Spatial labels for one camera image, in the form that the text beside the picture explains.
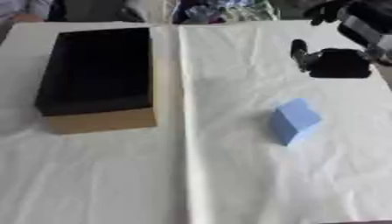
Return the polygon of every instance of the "white tablecloth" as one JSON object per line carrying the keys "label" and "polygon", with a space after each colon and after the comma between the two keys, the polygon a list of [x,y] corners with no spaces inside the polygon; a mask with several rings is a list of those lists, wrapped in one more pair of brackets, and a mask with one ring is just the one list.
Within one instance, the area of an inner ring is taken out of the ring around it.
{"label": "white tablecloth", "polygon": [[151,29],[159,127],[57,136],[33,100],[58,32],[138,24],[19,24],[0,47],[0,223],[185,223],[177,33]]}
{"label": "white tablecloth", "polygon": [[[376,71],[366,80],[314,80],[289,57],[297,38],[311,51],[355,47],[334,25],[154,27],[159,127],[51,134],[32,103],[57,33],[134,26],[19,24],[0,47],[0,223],[392,219],[386,83]],[[294,98],[323,122],[285,148],[266,122]]]}
{"label": "white tablecloth", "polygon": [[[317,80],[290,58],[358,47],[336,24],[306,21],[179,28],[190,211],[194,224],[315,224],[392,219],[392,94],[378,72]],[[267,121],[305,99],[323,121],[283,147]]]}

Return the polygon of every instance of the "white sheet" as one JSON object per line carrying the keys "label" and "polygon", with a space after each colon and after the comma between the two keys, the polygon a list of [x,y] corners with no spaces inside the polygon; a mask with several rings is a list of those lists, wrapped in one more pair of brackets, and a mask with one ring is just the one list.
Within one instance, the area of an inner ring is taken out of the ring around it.
{"label": "white sheet", "polygon": [[[189,202],[194,224],[293,224],[392,219],[392,95],[378,72],[316,80],[289,56],[358,47],[336,25],[306,21],[179,27]],[[323,122],[297,146],[267,126],[304,98]]]}
{"label": "white sheet", "polygon": [[0,223],[185,223],[175,30],[151,30],[158,128],[57,136],[32,106],[58,32],[134,26],[19,24],[0,47]]}

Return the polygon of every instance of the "cardboard box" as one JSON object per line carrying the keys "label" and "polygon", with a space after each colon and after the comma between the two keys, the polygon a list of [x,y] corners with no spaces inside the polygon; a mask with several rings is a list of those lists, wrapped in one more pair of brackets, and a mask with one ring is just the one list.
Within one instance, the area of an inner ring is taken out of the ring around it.
{"label": "cardboard box", "polygon": [[156,126],[148,28],[61,33],[36,107],[58,133]]}

